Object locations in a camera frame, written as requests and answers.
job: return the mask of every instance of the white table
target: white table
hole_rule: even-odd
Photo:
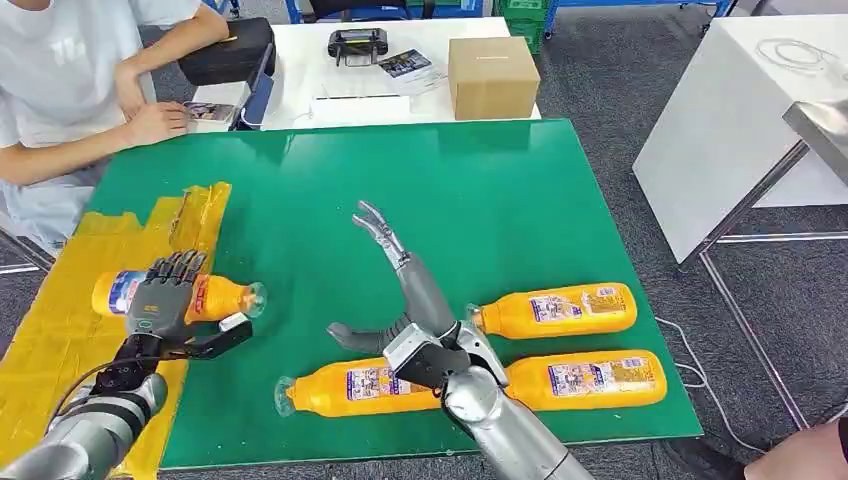
[[[819,54],[824,61],[816,62]],[[776,64],[787,64],[785,58],[815,66]],[[703,262],[799,428],[807,421],[708,249],[716,242],[848,238],[848,232],[726,235],[752,207],[848,204],[844,179],[783,118],[795,102],[848,98],[847,63],[848,15],[716,19],[633,164],[675,258]]]
[[[415,48],[447,73],[448,43],[451,38],[484,38],[509,36],[506,22],[500,17],[470,19],[434,19],[394,22],[357,22],[346,28],[379,27],[388,34],[389,52],[395,55]],[[397,93],[377,67],[336,67],[327,54],[330,33],[341,28],[339,23],[274,25],[277,47],[277,69],[263,130],[323,128],[353,125],[453,122],[450,88],[443,85],[401,101],[383,99],[391,108],[378,108],[379,95]],[[247,95],[244,82],[200,87],[194,96],[198,102],[236,103]],[[326,108],[324,97],[371,97],[331,100]],[[325,105],[319,112],[316,108]],[[336,115],[324,113],[332,110]],[[534,107],[531,118],[541,118]]]

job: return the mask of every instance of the robotic arm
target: robotic arm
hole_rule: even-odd
[[[353,221],[383,248],[400,279],[407,308],[381,332],[334,323],[345,348],[382,353],[395,376],[441,390],[442,407],[505,480],[592,480],[568,449],[526,406],[504,392],[508,379],[486,336],[457,321],[427,268],[407,252],[383,216],[360,201]]]
[[[205,260],[205,254],[189,251],[153,264],[130,305],[125,321],[128,336],[115,360],[87,372],[68,390],[44,438],[0,470],[0,479],[106,478],[165,404],[167,385],[155,373],[160,361],[214,358],[252,336],[252,324],[243,314],[220,322],[185,323],[194,281]],[[214,333],[201,334],[213,328]],[[62,409],[73,390],[96,372],[100,373],[94,385],[80,388]]]

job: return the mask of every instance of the green table surface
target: green table surface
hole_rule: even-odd
[[[382,210],[441,285],[469,302],[564,285],[623,282],[639,317],[616,334],[508,341],[504,364],[553,353],[644,348],[668,395],[655,405],[541,413],[565,443],[702,434],[680,377],[568,120],[397,125],[190,135],[117,155],[89,205],[144,221],[160,196],[233,185],[214,272],[262,281],[255,336],[189,368],[162,468],[440,455],[475,450],[438,410],[281,417],[282,377],[363,358],[325,333],[333,321],[389,325],[403,296],[382,250],[351,223],[359,199]]]

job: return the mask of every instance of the black shoe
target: black shoe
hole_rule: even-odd
[[[745,465],[703,440],[683,438],[666,442],[669,456],[704,480],[745,480]]]

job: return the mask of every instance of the orange bottle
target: orange bottle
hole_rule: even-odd
[[[396,378],[383,357],[332,363],[294,380],[283,377],[274,397],[283,416],[295,410],[346,417],[439,408],[429,388]]]
[[[660,360],[647,350],[528,357],[506,374],[506,394],[534,412],[650,405],[668,390]]]
[[[106,272],[100,275],[91,293],[91,307],[107,317],[126,315],[138,285],[147,272]],[[198,275],[194,281],[187,322],[218,321],[238,312],[257,317],[265,309],[265,287],[261,283],[238,285],[217,275]]]
[[[622,283],[595,283],[511,293],[471,311],[487,334],[513,340],[611,333],[636,321],[636,300]]]

